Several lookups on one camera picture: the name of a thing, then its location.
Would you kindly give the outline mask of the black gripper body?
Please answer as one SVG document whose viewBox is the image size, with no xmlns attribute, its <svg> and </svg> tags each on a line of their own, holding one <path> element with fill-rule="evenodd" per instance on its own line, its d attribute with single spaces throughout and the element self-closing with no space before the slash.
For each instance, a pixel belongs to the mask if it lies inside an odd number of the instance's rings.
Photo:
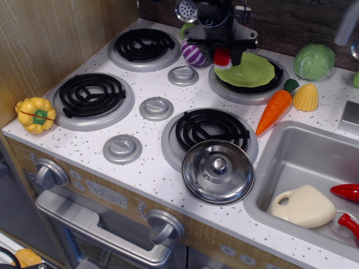
<svg viewBox="0 0 359 269">
<path fill-rule="evenodd" d="M 219 47 L 256 48 L 258 33 L 227 17 L 217 25 L 198 24 L 184 31 L 190 44 L 201 49 L 216 49 Z"/>
</svg>

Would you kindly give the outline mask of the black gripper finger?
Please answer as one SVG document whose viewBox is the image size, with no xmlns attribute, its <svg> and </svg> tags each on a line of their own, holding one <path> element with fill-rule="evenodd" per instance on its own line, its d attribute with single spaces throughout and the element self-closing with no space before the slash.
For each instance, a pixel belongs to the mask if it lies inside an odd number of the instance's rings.
<svg viewBox="0 0 359 269">
<path fill-rule="evenodd" d="M 213 58 L 217 44 L 211 42 L 198 42 L 197 46 L 201 50 L 203 56 L 206 58 L 208 63 L 213 64 L 214 63 Z"/>
<path fill-rule="evenodd" d="M 240 65 L 242 53 L 246 50 L 246 46 L 242 43 L 234 43 L 230 48 L 230 56 L 233 65 Z"/>
</svg>

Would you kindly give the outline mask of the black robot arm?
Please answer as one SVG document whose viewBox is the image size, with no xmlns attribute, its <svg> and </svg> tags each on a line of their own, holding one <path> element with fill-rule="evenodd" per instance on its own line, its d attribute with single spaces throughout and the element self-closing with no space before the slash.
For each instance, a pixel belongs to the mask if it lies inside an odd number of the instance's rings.
<svg viewBox="0 0 359 269">
<path fill-rule="evenodd" d="M 232 1 L 195 1 L 197 22 L 184 31 L 209 63 L 218 68 L 241 64 L 242 54 L 258 44 L 258 33 L 241 24 Z"/>
</svg>

